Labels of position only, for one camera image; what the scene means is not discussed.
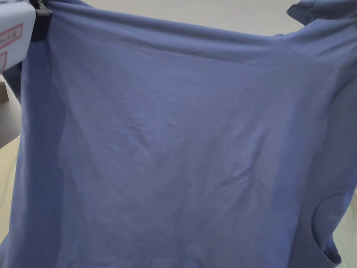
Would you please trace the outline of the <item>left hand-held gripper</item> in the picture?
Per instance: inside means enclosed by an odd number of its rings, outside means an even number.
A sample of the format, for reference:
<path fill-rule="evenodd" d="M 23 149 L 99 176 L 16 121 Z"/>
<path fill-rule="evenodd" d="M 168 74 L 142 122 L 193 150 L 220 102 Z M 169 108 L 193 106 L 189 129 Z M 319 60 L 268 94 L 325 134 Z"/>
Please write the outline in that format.
<path fill-rule="evenodd" d="M 46 39 L 53 12 L 48 0 L 0 1 L 0 73 L 23 61 L 31 42 Z"/>

